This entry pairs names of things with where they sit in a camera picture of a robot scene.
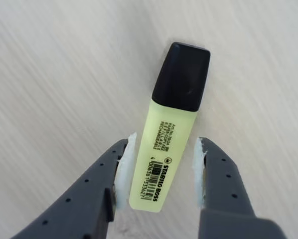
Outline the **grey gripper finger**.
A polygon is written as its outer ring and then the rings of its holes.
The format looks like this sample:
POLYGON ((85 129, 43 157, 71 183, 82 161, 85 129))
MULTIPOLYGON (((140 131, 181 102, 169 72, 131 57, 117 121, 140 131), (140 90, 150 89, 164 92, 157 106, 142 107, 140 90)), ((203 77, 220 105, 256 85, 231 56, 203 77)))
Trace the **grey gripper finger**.
POLYGON ((200 207, 200 239, 284 239, 273 221, 255 215, 237 165, 214 142, 194 146, 194 188, 200 207))
POLYGON ((15 239, 104 239, 115 211, 127 205, 136 133, 112 145, 15 239))

